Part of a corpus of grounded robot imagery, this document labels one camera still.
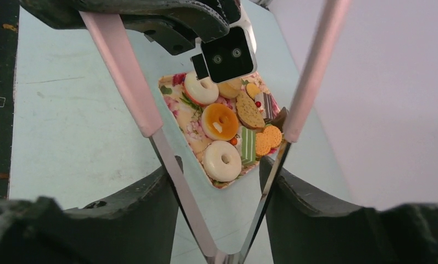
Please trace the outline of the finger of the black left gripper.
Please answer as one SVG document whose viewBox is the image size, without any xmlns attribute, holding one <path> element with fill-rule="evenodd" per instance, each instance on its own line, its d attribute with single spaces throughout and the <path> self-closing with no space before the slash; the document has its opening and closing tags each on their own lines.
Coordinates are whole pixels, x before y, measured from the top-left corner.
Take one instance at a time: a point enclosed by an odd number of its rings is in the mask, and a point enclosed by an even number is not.
<svg viewBox="0 0 438 264">
<path fill-rule="evenodd" d="M 230 26 L 218 1 L 19 1 L 21 7 L 51 28 L 82 29 L 80 12 L 161 16 L 191 29 L 204 42 L 227 35 Z"/>
<path fill-rule="evenodd" d="M 178 22 L 162 18 L 125 19 L 125 28 L 143 33 L 151 42 L 176 56 L 196 48 L 197 35 Z"/>
</svg>

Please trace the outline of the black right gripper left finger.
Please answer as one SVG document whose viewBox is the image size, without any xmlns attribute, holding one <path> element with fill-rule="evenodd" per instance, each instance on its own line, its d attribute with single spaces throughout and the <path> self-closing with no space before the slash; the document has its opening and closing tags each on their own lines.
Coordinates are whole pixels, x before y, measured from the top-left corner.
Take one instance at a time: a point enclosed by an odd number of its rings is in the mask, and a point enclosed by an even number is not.
<svg viewBox="0 0 438 264">
<path fill-rule="evenodd" d="M 164 166 L 84 208 L 0 200 L 0 263 L 169 263 L 178 210 Z"/>
</svg>

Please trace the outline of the pink handled metal tongs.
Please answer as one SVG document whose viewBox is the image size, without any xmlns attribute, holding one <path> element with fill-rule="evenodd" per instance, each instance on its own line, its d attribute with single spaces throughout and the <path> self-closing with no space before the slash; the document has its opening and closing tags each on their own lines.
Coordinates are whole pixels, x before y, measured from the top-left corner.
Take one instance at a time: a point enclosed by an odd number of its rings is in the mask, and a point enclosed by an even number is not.
<svg viewBox="0 0 438 264">
<path fill-rule="evenodd" d="M 245 262 L 265 216 L 276 176 L 280 174 L 291 144 L 298 141 L 318 94 L 350 5 L 350 1 L 325 3 L 310 53 L 284 122 L 284 143 L 269 173 L 245 242 L 241 250 L 234 254 L 226 254 L 219 250 L 207 228 L 173 150 L 167 142 L 162 129 L 162 118 L 120 16 L 81 12 L 81 17 L 124 103 L 142 135 L 149 138 L 158 159 L 168 172 L 171 187 L 188 227 L 208 263 Z"/>
</svg>

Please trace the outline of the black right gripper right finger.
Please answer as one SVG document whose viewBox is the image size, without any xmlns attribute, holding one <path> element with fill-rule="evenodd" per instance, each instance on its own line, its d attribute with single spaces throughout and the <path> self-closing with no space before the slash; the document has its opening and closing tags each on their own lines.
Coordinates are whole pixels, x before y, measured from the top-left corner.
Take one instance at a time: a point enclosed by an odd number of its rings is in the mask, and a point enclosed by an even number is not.
<svg viewBox="0 0 438 264">
<path fill-rule="evenodd" d="M 438 263 L 438 203 L 379 211 L 282 169 L 265 217 L 275 263 Z"/>
</svg>

